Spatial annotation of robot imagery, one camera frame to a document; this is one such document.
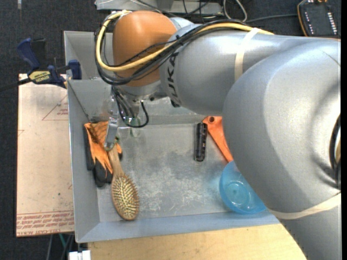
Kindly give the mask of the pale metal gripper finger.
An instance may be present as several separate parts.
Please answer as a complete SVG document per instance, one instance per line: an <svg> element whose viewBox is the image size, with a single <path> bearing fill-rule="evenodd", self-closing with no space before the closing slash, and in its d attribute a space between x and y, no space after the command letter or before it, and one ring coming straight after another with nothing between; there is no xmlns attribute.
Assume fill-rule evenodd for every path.
<svg viewBox="0 0 347 260"><path fill-rule="evenodd" d="M117 130L118 130L118 120L116 118L110 117L107 123L107 130L106 130L105 141L104 141L105 149L113 148L116 142Z"/></svg>

